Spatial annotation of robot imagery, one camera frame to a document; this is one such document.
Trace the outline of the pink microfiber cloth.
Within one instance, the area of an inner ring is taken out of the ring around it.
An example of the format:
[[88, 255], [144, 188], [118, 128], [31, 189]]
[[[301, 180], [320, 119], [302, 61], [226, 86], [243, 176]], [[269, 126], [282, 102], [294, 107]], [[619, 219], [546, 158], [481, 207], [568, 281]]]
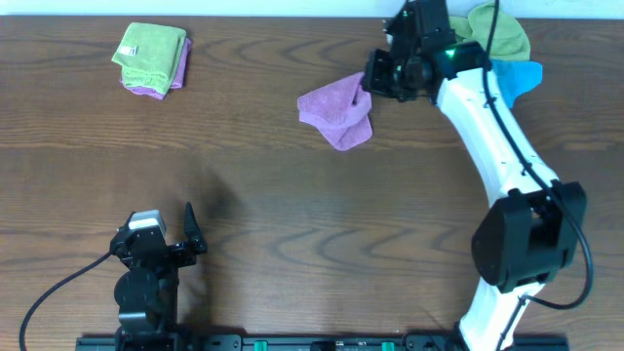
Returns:
[[372, 137], [371, 94], [359, 72], [297, 99], [299, 121], [315, 127], [338, 151], [349, 150]]

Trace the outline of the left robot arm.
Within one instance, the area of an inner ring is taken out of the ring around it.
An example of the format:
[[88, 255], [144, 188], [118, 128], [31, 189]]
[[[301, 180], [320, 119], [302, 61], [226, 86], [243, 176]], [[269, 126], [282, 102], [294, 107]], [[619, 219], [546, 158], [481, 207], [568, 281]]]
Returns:
[[167, 244], [166, 225], [159, 211], [132, 213], [118, 228], [110, 250], [127, 268], [116, 283], [119, 306], [117, 350], [194, 350], [192, 332], [176, 322], [178, 270], [192, 266], [208, 250], [190, 203], [185, 204], [186, 240]]

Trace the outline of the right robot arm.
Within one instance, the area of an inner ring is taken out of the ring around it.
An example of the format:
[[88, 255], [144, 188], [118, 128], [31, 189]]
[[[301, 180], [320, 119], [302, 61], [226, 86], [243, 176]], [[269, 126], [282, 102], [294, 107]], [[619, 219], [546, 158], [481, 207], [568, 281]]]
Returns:
[[441, 24], [394, 26], [386, 35], [390, 47], [372, 54], [365, 89], [398, 101], [427, 92], [466, 146], [489, 202], [471, 242], [480, 281], [468, 312], [451, 332], [409, 334], [404, 348], [567, 349], [562, 336], [518, 336], [515, 328], [574, 253], [589, 248], [581, 228], [583, 188], [561, 182], [532, 148], [480, 44], [457, 42]]

